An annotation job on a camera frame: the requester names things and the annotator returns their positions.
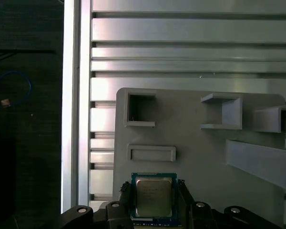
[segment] bolt head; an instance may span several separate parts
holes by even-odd
[[[199,208],[203,208],[204,207],[204,203],[197,203],[196,206],[199,207]]]
[[[84,213],[84,212],[86,212],[87,211],[87,209],[85,209],[85,208],[81,208],[81,209],[78,209],[77,210],[79,213]]]
[[[231,212],[240,213],[240,210],[238,208],[231,208]]]

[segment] dark floor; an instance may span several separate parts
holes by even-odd
[[[8,138],[0,144],[15,142],[12,149],[0,147],[0,204],[13,208],[15,201],[19,229],[38,228],[60,213],[61,65],[55,54],[17,54],[0,65],[0,75],[22,71],[33,86],[26,101],[0,109],[0,139]],[[27,90],[23,78],[10,75],[0,82],[0,101],[15,101]]]

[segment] cpu processor chip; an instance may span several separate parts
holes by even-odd
[[[131,218],[136,226],[180,226],[176,209],[176,173],[132,173],[135,203]]]
[[[172,216],[173,185],[170,177],[137,177],[135,183],[136,216]]]

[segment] blue cable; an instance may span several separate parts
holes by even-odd
[[[30,82],[30,80],[28,79],[28,77],[22,73],[22,72],[19,72],[19,71],[9,71],[7,73],[4,73],[3,75],[0,76],[0,81],[5,78],[6,76],[8,75],[11,75],[11,74],[18,74],[20,76],[22,76],[29,84],[29,90],[28,92],[26,93],[26,95],[24,97],[22,97],[21,99],[18,99],[16,100],[15,102],[11,103],[10,106],[14,106],[16,104],[20,104],[22,103],[23,101],[25,101],[26,99],[28,99],[28,97],[30,96],[31,92],[32,92],[32,83]]]

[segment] dark background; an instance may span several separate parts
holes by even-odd
[[[18,70],[32,82],[29,98],[0,109],[0,209],[15,211],[19,229],[38,228],[60,213],[63,4],[58,0],[0,0],[0,75]],[[53,51],[25,53],[23,50]],[[0,82],[0,101],[23,97],[18,75]],[[16,228],[13,220],[5,228]]]

